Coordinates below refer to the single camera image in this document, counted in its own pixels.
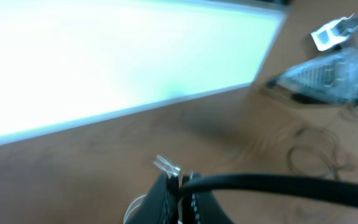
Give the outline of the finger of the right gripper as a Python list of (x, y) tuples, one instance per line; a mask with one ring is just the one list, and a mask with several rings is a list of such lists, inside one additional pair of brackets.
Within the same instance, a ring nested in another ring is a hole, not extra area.
[(358, 102), (358, 49), (345, 48), (294, 65), (270, 78), (265, 89), (301, 105)]

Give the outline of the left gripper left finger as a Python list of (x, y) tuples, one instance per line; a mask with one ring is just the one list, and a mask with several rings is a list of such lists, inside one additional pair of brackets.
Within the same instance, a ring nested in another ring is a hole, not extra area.
[(157, 178), (128, 224), (177, 224), (178, 177), (163, 173)]

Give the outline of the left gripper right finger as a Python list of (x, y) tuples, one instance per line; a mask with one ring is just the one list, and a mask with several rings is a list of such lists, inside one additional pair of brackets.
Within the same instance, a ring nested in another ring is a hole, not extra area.
[[(182, 184), (201, 178), (199, 173), (192, 172), (182, 177)], [(204, 185), (210, 187), (210, 183), (215, 185), (228, 185), (234, 183), (234, 175), (215, 175), (206, 177), (210, 179), (201, 181)], [(182, 223), (184, 224), (232, 224), (231, 219), (225, 214), (221, 206), (215, 199), (212, 191), (198, 192), (183, 197), (182, 207)]]

